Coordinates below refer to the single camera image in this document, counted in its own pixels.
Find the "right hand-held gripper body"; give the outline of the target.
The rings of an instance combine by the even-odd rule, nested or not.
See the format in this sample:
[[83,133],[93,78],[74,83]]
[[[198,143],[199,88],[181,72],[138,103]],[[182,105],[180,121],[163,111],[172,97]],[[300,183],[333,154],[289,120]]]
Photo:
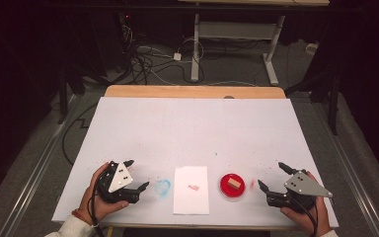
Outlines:
[[272,192],[265,187],[266,202],[273,207],[289,207],[298,213],[306,213],[316,202],[316,197],[331,198],[333,193],[312,180],[303,171],[297,171],[284,183],[286,193]]

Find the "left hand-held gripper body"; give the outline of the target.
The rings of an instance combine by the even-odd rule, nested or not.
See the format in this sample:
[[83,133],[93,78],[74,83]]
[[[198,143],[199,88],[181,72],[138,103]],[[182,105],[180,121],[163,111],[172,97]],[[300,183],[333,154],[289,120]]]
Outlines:
[[97,179],[97,193],[104,202],[116,203],[125,200],[129,203],[137,203],[139,201],[139,191],[126,188],[133,181],[128,168],[123,162],[111,161],[109,167]]

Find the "round red ink pad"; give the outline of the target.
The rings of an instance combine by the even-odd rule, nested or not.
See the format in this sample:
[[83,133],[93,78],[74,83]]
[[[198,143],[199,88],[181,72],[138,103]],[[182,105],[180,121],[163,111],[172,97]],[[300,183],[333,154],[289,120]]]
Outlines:
[[[230,178],[238,181],[241,184],[239,190],[234,190],[228,185],[228,180]],[[240,198],[245,192],[246,185],[241,176],[234,173],[229,173],[220,179],[219,188],[221,193],[228,198]]]

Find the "white paper sheet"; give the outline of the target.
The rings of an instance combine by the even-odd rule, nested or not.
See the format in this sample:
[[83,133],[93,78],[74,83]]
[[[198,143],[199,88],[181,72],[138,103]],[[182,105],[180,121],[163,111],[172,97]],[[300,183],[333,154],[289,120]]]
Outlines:
[[174,214],[209,214],[209,191],[206,167],[185,166],[176,169],[174,181]]

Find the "person's right hand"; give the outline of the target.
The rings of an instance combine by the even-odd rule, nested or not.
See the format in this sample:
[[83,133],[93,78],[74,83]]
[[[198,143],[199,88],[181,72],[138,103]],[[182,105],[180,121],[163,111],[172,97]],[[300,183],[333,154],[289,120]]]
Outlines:
[[295,222],[308,237],[320,237],[333,230],[323,197],[316,197],[316,204],[309,211],[312,218],[306,213],[298,213],[289,207],[282,207],[280,212]]

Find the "person's left hand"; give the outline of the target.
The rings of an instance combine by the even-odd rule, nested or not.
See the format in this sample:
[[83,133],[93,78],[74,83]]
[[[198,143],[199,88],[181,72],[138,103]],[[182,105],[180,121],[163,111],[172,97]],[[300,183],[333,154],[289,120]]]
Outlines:
[[108,167],[109,163],[106,162],[93,174],[90,185],[85,190],[80,205],[76,210],[76,213],[81,216],[81,219],[90,225],[93,224],[93,219],[90,214],[91,207],[94,208],[94,216],[97,222],[102,221],[106,216],[116,211],[128,207],[128,202],[125,200],[121,200],[117,203],[106,203],[101,200],[99,196],[93,195],[93,189],[97,178]]

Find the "white board table cover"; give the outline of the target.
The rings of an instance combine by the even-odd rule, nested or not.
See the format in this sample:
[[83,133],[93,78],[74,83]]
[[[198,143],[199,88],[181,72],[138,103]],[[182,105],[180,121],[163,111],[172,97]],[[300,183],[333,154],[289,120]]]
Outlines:
[[[278,163],[311,173],[317,167],[287,99],[100,99],[52,216],[64,221],[78,206],[93,173],[108,161],[134,160],[132,186],[150,182],[138,203],[106,217],[107,224],[288,230],[294,223],[267,205],[258,180],[275,192],[288,175]],[[177,168],[207,168],[208,215],[174,214]],[[238,198],[220,179],[242,177]]]

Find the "black metal stand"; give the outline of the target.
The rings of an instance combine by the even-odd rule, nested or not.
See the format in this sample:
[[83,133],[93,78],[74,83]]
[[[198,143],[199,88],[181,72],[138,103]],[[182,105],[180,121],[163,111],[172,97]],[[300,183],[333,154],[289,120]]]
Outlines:
[[313,103],[328,102],[327,122],[333,135],[337,135],[337,114],[339,100],[340,78],[339,74],[323,71],[309,79],[295,84],[284,90],[286,96],[297,91],[310,91],[310,99]]
[[70,87],[75,95],[83,95],[85,93],[80,68],[75,64],[62,66],[58,73],[58,83],[60,108],[58,124],[62,124],[68,113],[67,87]]

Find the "wooden table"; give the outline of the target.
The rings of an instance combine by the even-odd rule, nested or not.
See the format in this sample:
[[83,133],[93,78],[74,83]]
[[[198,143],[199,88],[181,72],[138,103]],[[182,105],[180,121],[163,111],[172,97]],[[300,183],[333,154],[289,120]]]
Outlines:
[[277,87],[228,86],[159,86],[111,85],[106,97],[122,98],[202,98],[202,99],[285,99],[284,91]]

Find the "metal floor rail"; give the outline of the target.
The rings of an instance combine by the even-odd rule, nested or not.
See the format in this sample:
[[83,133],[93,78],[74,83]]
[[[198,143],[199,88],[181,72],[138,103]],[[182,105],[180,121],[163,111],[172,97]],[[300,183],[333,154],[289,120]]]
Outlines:
[[319,162],[324,182],[335,193],[332,204],[341,237],[379,237],[379,162],[348,107],[341,104],[337,130],[328,125],[326,107],[314,106],[335,156]]
[[13,237],[17,230],[30,202],[32,201],[42,177],[51,161],[53,150],[61,138],[61,134],[66,130],[68,121],[72,118],[82,97],[72,95],[67,104],[67,115],[55,125],[54,133],[45,145],[28,181],[23,185],[22,191],[16,203],[0,230],[0,237]]

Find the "white metal desk frame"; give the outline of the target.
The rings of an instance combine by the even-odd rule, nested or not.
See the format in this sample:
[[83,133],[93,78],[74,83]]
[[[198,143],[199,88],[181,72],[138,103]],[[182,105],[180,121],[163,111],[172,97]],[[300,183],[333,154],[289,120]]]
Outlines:
[[[206,7],[212,4],[217,7],[219,4],[228,4],[230,7],[277,7],[278,9],[288,10],[291,7],[300,9],[327,7],[330,0],[180,0],[189,2],[191,7]],[[203,21],[200,14],[194,15],[193,41],[191,57],[190,81],[199,82],[201,76],[200,60],[204,53],[201,39],[230,39],[230,40],[269,40],[270,47],[267,53],[262,55],[263,65],[267,78],[272,86],[278,85],[272,58],[283,28],[285,14],[278,14],[274,23],[243,23],[232,20],[226,21]]]

